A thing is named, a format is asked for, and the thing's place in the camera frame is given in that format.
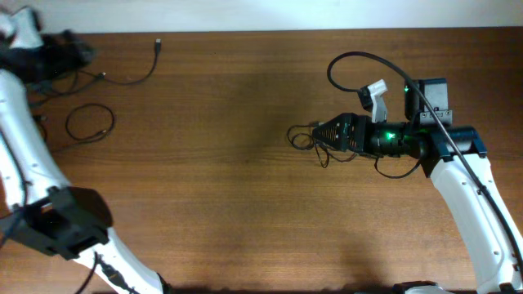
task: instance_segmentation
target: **wooden surface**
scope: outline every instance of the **wooden surface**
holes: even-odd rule
[[[344,51],[383,56],[413,78],[445,77],[455,125],[472,125],[494,178],[523,229],[523,29],[409,29],[271,33],[152,33],[85,36],[99,55],[90,70],[133,80],[55,100],[49,146],[70,143],[65,115],[101,102],[118,121],[95,145],[55,155],[77,186],[98,190],[134,253],[175,286],[320,290],[430,279],[475,287],[471,262],[443,198],[421,171],[404,180],[357,158],[322,169],[314,151],[285,140],[292,124],[364,114],[356,95],[325,77]],[[403,81],[355,58],[336,79],[362,87],[387,81],[389,121],[404,121]],[[106,123],[80,114],[74,131]],[[399,174],[413,159],[383,160]],[[71,293],[88,270],[10,242],[0,252],[0,292]],[[87,292],[109,286],[94,278]]]

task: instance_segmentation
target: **wooden table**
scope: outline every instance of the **wooden table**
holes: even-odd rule
[[[122,240],[173,285],[320,290],[429,279],[475,287],[449,209],[421,171],[388,180],[363,158],[322,169],[314,151],[285,140],[293,124],[365,114],[356,95],[325,77],[345,51],[383,56],[413,78],[447,78],[454,124],[481,134],[523,229],[522,28],[86,35],[99,50],[89,69],[139,78],[156,38],[163,50],[147,82],[101,83],[38,112],[49,117],[53,149],[71,142],[63,123],[74,106],[114,110],[110,137],[55,159],[75,185],[104,196]],[[391,70],[354,58],[334,73],[348,87],[384,78],[389,121],[405,120],[403,81]],[[79,114],[72,128],[85,134],[105,116]],[[382,169],[413,164],[386,159]],[[72,293],[87,272],[13,242],[0,252],[2,293]],[[87,292],[107,290],[96,277]]]

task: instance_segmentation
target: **white wall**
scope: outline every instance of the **white wall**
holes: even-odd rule
[[[47,32],[236,31],[523,25],[523,0],[9,0]]]

